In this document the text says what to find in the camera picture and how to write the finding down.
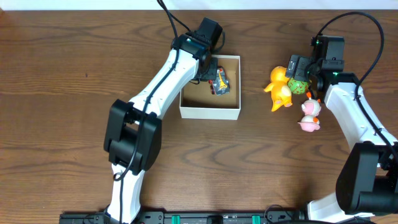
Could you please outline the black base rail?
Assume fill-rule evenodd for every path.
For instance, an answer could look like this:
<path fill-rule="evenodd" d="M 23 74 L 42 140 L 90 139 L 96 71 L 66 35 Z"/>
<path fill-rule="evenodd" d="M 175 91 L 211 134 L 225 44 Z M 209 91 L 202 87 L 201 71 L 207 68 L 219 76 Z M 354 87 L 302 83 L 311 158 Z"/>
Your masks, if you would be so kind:
<path fill-rule="evenodd" d="M 104 212 L 63 213 L 59 224 L 112 224 L 118 221 Z M 132 224 L 289 224 L 316 223 L 298 211 L 269 210 L 264 213 L 164 213 L 142 212 Z"/>

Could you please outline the pink planet figure toy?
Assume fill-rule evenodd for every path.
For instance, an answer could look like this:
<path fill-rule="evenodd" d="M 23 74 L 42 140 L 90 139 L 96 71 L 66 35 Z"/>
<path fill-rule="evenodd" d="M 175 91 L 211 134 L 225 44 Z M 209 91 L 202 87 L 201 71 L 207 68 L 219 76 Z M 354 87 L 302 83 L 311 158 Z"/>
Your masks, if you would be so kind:
<path fill-rule="evenodd" d="M 321 111 L 320 100 L 312 98 L 311 93 L 306 93 L 308 100 L 301 104 L 304 117 L 298 122 L 301 129 L 306 132 L 314 132 L 320 129 L 320 121 L 317 118 Z"/>

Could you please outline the orange duck toy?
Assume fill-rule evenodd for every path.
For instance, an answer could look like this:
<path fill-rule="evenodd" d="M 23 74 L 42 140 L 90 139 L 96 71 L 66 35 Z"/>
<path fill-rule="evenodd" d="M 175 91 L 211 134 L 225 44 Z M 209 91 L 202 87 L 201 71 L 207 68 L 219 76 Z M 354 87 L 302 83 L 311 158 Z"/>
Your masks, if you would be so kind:
<path fill-rule="evenodd" d="M 277 66 L 271 71 L 270 84 L 268 84 L 264 91 L 271 93 L 272 109 L 277 111 L 281 106 L 290 107 L 292 103 L 292 92 L 287 85 L 289 78 L 285 76 L 287 69 L 282 66 Z"/>

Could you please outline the grey toy car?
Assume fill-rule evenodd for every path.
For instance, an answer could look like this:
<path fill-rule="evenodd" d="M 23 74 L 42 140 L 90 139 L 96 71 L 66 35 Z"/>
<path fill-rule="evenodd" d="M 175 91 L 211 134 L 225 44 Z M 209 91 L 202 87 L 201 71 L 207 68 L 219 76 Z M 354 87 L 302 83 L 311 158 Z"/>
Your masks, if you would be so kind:
<path fill-rule="evenodd" d="M 226 77 L 225 69 L 218 67 L 216 71 L 216 79 L 209 80 L 212 95 L 225 95 L 230 92 L 229 80 Z"/>

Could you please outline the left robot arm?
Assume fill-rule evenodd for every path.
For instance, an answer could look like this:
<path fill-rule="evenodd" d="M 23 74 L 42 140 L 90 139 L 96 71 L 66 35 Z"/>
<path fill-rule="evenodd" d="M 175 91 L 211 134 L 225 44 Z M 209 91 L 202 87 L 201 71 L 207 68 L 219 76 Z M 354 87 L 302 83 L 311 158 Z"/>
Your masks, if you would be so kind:
<path fill-rule="evenodd" d="M 164 65 L 150 83 L 129 101 L 116 100 L 110 107 L 104 150 L 113 170 L 113 196 L 106 210 L 111 223 L 136 219 L 144 174 L 160 152 L 164 114 L 189 81 L 209 73 L 223 37 L 224 33 L 181 35 L 173 40 Z"/>

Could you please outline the white cardboard box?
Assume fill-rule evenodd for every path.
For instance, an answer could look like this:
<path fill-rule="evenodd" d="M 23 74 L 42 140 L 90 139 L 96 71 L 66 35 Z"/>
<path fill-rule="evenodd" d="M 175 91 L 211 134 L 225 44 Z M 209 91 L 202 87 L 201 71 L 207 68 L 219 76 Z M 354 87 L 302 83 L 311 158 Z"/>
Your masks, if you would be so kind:
<path fill-rule="evenodd" d="M 224 95 L 211 93 L 211 84 L 188 83 L 180 92 L 180 114 L 185 119 L 237 120 L 241 111 L 241 64 L 237 55 L 214 55 L 226 73 L 230 91 Z"/>

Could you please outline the green polyhedral die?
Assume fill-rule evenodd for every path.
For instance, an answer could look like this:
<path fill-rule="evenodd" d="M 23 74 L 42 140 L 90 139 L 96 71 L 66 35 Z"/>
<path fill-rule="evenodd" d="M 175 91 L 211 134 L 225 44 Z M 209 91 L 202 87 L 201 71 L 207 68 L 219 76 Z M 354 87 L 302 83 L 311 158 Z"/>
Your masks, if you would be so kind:
<path fill-rule="evenodd" d="M 301 95 L 308 91 L 308 82 L 298 81 L 291 78 L 287 82 L 287 86 L 290 88 L 291 92 L 295 95 Z"/>

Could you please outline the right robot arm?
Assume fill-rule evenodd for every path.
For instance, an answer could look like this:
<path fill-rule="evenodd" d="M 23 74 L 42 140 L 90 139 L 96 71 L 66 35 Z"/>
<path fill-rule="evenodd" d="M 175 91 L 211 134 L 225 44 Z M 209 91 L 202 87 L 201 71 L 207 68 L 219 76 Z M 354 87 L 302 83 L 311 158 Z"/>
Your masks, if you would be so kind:
<path fill-rule="evenodd" d="M 286 75 L 314 75 L 321 102 L 335 116 L 350 154 L 335 192 L 307 204 L 306 218 L 341 223 L 356 217 L 397 213 L 397 138 L 380 123 L 353 73 L 324 69 L 323 59 L 293 55 Z"/>

